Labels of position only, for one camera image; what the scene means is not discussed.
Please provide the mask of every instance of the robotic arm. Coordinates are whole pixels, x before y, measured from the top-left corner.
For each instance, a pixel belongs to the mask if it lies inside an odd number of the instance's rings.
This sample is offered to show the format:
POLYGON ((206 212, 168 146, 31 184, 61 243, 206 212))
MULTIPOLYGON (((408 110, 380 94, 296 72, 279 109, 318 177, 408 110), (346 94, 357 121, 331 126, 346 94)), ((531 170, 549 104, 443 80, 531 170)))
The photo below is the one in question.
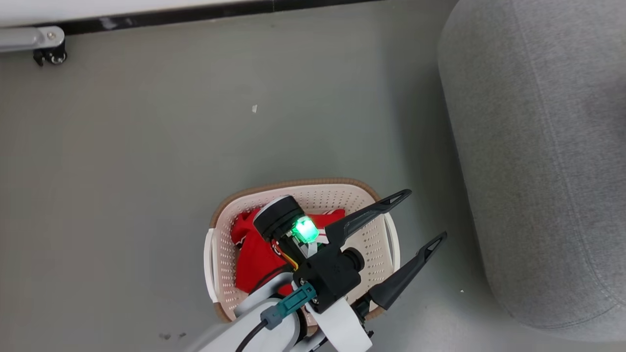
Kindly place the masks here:
POLYGON ((235 308, 237 319, 198 352, 309 352, 327 341, 339 352, 367 351, 373 334, 364 327, 370 303, 388 310, 446 240, 447 233, 428 242, 414 258, 352 304, 343 297, 361 283, 359 272, 365 263, 359 251, 341 247, 353 233, 410 194, 410 190, 402 190, 328 225, 329 243, 319 250, 315 242, 319 233, 293 197, 267 204, 256 215, 254 226, 266 241, 276 241, 297 269, 275 276, 251 293, 235 308), (291 284, 294 292, 281 298, 277 293, 285 284, 291 284), (303 306, 319 327, 310 337, 306 336, 303 306))

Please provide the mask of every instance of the gray fabric upholstery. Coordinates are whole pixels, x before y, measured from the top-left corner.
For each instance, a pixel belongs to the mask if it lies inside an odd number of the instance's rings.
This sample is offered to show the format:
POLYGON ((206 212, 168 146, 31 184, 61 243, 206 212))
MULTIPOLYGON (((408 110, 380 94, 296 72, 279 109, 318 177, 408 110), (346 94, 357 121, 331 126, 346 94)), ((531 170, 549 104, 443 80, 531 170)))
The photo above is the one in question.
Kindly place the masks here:
POLYGON ((439 68, 497 300, 626 340, 626 2, 461 0, 439 68))

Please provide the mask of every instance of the glowing green led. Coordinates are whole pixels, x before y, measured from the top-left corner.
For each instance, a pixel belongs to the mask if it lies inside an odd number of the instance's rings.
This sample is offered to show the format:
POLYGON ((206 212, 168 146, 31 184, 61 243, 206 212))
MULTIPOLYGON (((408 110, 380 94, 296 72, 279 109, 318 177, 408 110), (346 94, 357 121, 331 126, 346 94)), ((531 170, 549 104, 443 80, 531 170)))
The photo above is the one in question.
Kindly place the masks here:
POLYGON ((303 243, 315 242, 315 239, 319 236, 319 231, 308 216, 303 216, 296 220, 291 232, 298 241, 303 243))

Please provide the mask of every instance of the white plastic basket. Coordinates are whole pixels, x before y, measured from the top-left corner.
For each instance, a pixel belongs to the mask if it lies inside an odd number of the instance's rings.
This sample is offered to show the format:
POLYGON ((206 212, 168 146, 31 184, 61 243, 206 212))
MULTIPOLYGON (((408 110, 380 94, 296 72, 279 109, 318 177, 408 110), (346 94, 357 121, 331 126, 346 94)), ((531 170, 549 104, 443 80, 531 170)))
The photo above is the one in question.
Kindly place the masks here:
MULTIPOLYGON (((284 182, 282 184, 244 190, 227 198, 213 215, 204 247, 204 275, 208 294, 217 314, 226 322, 233 321, 233 309, 247 294, 235 287, 236 247, 230 240, 230 228, 242 212, 262 207, 281 195, 292 195, 310 214, 345 209, 353 213, 379 200, 366 184, 353 179, 317 179, 284 182)), ((356 248, 365 259, 361 284, 348 295, 349 303, 385 280, 400 267, 400 248, 396 227, 389 214, 365 225, 346 241, 343 248, 356 248)), ((374 303, 373 318, 382 312, 374 303)))

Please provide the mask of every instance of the basket handle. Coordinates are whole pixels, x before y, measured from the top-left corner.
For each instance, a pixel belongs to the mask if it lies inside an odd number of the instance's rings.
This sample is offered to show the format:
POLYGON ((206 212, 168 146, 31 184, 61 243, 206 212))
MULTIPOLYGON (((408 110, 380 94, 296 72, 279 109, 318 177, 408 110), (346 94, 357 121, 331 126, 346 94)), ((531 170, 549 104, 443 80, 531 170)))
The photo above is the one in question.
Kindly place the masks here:
POLYGON ((391 250, 391 264, 393 265, 393 272, 400 269, 400 242, 398 241, 398 232, 396 231, 396 225, 391 218, 390 213, 384 214, 385 224, 387 225, 387 239, 389 239, 389 248, 391 250))
POLYGON ((215 263, 213 263, 213 231, 215 229, 209 229, 207 232, 207 238, 204 240, 204 280, 207 282, 208 295, 211 297, 213 303, 217 303, 217 293, 215 292, 215 284, 213 280, 213 269, 215 263))

